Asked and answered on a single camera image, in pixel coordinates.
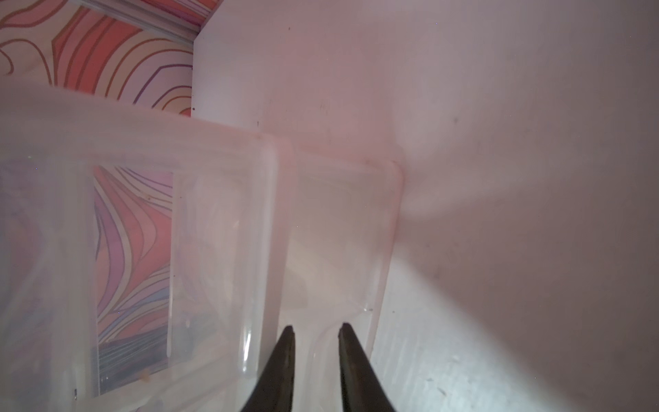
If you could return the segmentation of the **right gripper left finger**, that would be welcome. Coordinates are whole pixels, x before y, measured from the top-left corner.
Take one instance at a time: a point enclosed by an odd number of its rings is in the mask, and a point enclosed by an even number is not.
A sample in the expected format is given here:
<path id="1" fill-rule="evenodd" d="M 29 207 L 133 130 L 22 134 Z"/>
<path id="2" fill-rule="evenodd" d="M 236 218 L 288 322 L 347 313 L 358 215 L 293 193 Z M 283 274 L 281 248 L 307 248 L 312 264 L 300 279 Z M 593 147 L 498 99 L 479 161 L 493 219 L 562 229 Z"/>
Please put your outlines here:
<path id="1" fill-rule="evenodd" d="M 277 340 L 252 394 L 241 412 L 291 412 L 295 374 L 296 339 L 286 326 Z"/>

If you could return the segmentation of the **white plastic drawer organizer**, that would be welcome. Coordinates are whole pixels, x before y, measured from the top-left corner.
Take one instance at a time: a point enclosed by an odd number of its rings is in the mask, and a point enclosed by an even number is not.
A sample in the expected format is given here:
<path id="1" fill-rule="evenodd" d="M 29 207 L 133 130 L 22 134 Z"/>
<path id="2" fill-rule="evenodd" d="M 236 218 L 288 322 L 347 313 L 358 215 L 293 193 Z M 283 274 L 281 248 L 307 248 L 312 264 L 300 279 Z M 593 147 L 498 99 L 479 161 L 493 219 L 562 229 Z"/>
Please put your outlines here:
<path id="1" fill-rule="evenodd" d="M 293 165 L 276 137 L 3 79 L 2 410 L 241 410 Z"/>

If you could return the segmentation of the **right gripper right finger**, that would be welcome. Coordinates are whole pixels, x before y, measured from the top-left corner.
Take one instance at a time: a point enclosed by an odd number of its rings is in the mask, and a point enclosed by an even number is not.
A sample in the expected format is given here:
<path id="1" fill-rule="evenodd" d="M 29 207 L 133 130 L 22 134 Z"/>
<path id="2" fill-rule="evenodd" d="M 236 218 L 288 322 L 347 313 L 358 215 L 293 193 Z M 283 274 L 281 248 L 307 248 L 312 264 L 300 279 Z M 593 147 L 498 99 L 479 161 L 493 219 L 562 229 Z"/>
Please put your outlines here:
<path id="1" fill-rule="evenodd" d="M 394 412 L 351 324 L 342 324 L 338 342 L 343 411 Z"/>

